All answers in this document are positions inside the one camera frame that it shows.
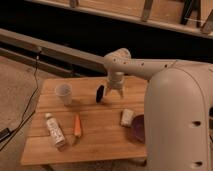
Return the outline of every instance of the toy carrot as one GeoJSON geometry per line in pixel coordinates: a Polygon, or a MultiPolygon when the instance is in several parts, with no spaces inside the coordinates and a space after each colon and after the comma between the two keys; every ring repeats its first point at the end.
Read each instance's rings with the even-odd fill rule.
{"type": "Polygon", "coordinates": [[[74,127],[74,136],[80,138],[82,135],[81,130],[81,120],[78,114],[75,115],[75,127],[74,127]]]}

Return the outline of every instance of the bottle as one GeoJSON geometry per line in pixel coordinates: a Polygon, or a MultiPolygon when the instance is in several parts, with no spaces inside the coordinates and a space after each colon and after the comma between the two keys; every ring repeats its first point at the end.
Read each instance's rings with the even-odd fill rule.
{"type": "Polygon", "coordinates": [[[51,113],[45,114],[47,129],[53,139],[55,147],[59,148],[66,143],[66,139],[58,125],[58,122],[51,113]]]}

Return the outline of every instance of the black cable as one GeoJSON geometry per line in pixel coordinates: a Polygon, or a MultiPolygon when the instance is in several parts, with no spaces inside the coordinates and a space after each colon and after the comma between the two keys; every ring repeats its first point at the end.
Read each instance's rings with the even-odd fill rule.
{"type": "Polygon", "coordinates": [[[7,146],[7,144],[14,138],[14,136],[19,132],[19,130],[27,123],[27,121],[33,116],[33,114],[35,113],[35,111],[33,111],[20,125],[19,127],[17,127],[14,131],[12,131],[13,133],[11,134],[10,138],[7,140],[6,143],[4,143],[3,146],[1,146],[0,148],[0,152],[7,146]]]}
{"type": "Polygon", "coordinates": [[[36,88],[35,90],[33,91],[32,95],[30,96],[29,98],[29,101],[25,107],[25,110],[22,114],[22,117],[21,117],[21,122],[19,123],[19,125],[17,126],[17,128],[15,128],[14,130],[11,131],[11,134],[10,134],[10,138],[8,139],[8,141],[0,148],[0,152],[7,146],[7,144],[13,139],[13,137],[19,132],[19,130],[26,124],[26,122],[32,117],[32,115],[35,113],[35,111],[33,111],[25,120],[24,120],[24,116],[30,106],[30,103],[32,101],[32,98],[33,96],[35,95],[35,93],[37,92],[38,90],[38,80],[37,80],[37,70],[38,70],[38,60],[39,60],[39,55],[40,55],[41,52],[39,52],[36,56],[36,64],[35,64],[35,71],[34,71],[34,79],[35,79],[35,82],[36,82],[36,88]]]}

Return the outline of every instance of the purple object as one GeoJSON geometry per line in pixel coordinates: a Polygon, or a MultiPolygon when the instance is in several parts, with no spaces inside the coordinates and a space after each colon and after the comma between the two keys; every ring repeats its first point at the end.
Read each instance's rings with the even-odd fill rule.
{"type": "Polygon", "coordinates": [[[138,115],[132,120],[131,124],[133,135],[145,143],[145,130],[144,130],[144,115],[138,115]]]}

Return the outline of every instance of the wooden table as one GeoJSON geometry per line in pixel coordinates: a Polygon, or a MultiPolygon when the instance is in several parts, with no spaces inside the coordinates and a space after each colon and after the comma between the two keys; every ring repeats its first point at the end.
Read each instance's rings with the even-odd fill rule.
{"type": "Polygon", "coordinates": [[[27,136],[22,165],[146,157],[145,145],[132,136],[130,128],[120,126],[121,111],[124,108],[130,108],[138,114],[144,113],[146,81],[126,76],[124,99],[112,91],[97,104],[96,90],[105,84],[105,79],[48,79],[44,82],[27,136]],[[65,107],[54,94],[54,88],[59,83],[72,85],[73,98],[69,107],[65,107]],[[66,136],[68,145],[61,151],[53,146],[46,128],[44,115],[47,112],[51,112],[58,120],[66,136]],[[83,136],[77,145],[72,146],[76,113],[80,114],[83,136]]]}

